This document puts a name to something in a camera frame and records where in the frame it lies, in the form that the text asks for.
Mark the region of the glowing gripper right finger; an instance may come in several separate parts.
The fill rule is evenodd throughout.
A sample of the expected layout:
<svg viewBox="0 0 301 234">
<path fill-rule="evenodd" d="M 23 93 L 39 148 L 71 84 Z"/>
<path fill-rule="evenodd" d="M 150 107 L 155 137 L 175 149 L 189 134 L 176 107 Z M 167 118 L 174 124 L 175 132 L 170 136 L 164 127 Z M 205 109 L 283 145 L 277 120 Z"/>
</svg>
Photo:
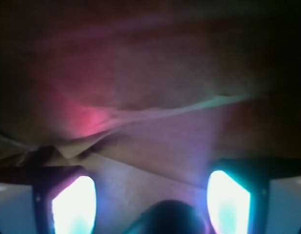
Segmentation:
<svg viewBox="0 0 301 234">
<path fill-rule="evenodd" d="M 207 181 L 207 211 L 217 234 L 264 234 L 268 180 L 261 159 L 220 159 Z"/>
</svg>

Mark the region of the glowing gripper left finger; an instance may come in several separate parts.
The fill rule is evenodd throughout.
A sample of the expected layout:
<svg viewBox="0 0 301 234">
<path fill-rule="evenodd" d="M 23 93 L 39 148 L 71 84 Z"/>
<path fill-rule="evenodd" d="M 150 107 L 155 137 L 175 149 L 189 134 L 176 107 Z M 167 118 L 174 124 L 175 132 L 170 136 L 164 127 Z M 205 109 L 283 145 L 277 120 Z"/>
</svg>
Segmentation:
<svg viewBox="0 0 301 234">
<path fill-rule="evenodd" d="M 31 179 L 38 233 L 93 233 L 96 186 L 83 167 L 39 167 L 31 171 Z"/>
</svg>

